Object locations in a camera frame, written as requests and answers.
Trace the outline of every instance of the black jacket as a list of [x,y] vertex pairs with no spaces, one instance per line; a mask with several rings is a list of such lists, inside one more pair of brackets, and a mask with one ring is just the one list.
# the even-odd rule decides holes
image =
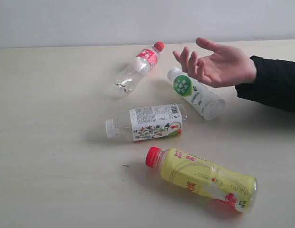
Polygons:
[[253,84],[235,86],[237,96],[295,112],[295,62],[252,56],[257,74]]

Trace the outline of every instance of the red bottle cap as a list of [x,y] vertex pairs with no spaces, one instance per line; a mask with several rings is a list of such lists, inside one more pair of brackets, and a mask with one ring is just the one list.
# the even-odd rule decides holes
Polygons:
[[147,158],[146,158],[146,165],[150,168],[154,167],[154,162],[156,158],[158,157],[159,151],[161,151],[160,148],[158,147],[151,147],[147,153]]
[[159,52],[162,52],[162,50],[165,48],[165,45],[164,43],[159,41],[156,44],[154,44],[154,48],[156,48]]

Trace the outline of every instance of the table surface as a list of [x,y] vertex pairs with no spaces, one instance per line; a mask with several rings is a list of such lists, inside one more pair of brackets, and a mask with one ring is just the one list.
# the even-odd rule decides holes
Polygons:
[[[228,44],[295,61],[295,40]],[[229,87],[213,89],[226,107],[204,121],[166,78],[178,67],[171,52],[184,45],[167,45],[158,66],[121,99],[108,88],[144,46],[0,49],[0,228],[295,228],[295,114],[237,98]],[[106,119],[171,103],[187,109],[182,136],[106,138]],[[145,166],[151,146],[256,176],[252,212],[235,213],[160,179]]]

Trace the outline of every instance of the yellow label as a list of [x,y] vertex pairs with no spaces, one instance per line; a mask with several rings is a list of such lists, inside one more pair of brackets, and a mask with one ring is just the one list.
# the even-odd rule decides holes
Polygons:
[[255,177],[173,148],[167,152],[161,177],[201,196],[225,201],[240,212],[252,208],[257,191]]

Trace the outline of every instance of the hand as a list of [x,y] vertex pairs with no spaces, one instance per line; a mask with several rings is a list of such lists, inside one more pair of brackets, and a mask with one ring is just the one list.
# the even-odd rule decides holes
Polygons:
[[173,51],[176,60],[181,64],[182,71],[189,77],[214,88],[255,81],[254,62],[241,49],[214,43],[204,38],[197,38],[196,43],[201,48],[214,53],[198,59],[195,51],[189,58],[188,47],[185,47],[181,54]]

